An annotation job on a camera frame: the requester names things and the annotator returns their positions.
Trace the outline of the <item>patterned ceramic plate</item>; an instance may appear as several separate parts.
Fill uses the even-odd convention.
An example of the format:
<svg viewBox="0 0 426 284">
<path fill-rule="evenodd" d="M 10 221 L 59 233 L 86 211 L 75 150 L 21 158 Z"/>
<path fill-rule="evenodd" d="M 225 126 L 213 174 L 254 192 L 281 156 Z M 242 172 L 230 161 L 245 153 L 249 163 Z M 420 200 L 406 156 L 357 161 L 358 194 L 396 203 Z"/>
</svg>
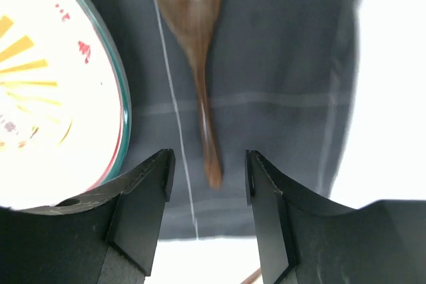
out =
<svg viewBox="0 0 426 284">
<path fill-rule="evenodd" d="M 91 0 L 1 0 L 1 206 L 55 206 L 119 174 L 131 103 Z"/>
</svg>

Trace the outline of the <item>dark grey checked cloth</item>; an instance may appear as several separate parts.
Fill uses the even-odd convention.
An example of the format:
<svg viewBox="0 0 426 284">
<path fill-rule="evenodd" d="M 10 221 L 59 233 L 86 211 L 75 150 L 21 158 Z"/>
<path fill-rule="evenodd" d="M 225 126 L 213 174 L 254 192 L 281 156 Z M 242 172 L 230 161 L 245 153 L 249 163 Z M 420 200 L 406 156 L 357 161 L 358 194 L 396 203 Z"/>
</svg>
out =
<svg viewBox="0 0 426 284">
<path fill-rule="evenodd" d="M 91 0 L 121 55 L 132 104 L 126 172 L 176 156 L 162 240 L 251 237 L 245 152 L 328 196 L 356 75 L 357 0 L 222 0 L 206 76 L 223 184 L 208 187 L 194 81 L 155 0 Z"/>
</svg>

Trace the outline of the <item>brown wooden spoon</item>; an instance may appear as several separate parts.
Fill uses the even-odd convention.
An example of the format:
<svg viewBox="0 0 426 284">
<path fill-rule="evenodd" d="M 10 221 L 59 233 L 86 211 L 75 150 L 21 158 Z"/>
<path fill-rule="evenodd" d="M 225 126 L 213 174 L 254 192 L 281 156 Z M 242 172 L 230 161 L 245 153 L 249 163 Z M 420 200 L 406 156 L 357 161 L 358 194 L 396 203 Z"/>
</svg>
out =
<svg viewBox="0 0 426 284">
<path fill-rule="evenodd" d="M 211 188 L 218 189 L 223 175 L 210 116 L 205 66 L 221 0 L 157 0 L 157 3 L 163 19 L 185 52 L 192 69 L 206 179 Z"/>
</svg>

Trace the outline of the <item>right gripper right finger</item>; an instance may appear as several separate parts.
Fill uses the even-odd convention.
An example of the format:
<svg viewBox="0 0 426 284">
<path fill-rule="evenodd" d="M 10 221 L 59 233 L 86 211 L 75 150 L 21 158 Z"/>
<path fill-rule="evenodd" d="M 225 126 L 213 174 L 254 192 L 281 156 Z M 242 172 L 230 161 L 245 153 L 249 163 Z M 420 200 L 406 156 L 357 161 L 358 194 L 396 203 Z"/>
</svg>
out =
<svg viewBox="0 0 426 284">
<path fill-rule="evenodd" d="M 379 200 L 353 209 L 246 152 L 264 283 L 424 283 L 425 202 Z"/>
</svg>

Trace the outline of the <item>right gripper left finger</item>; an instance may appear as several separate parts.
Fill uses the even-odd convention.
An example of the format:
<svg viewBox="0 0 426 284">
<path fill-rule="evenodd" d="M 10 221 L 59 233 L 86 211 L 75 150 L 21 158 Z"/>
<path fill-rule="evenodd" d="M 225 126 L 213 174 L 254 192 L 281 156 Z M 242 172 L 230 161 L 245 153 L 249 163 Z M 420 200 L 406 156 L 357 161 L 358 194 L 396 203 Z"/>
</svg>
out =
<svg viewBox="0 0 426 284">
<path fill-rule="evenodd" d="M 174 167 L 174 152 L 162 149 L 56 206 L 2 208 L 1 282 L 143 283 L 152 271 Z"/>
</svg>

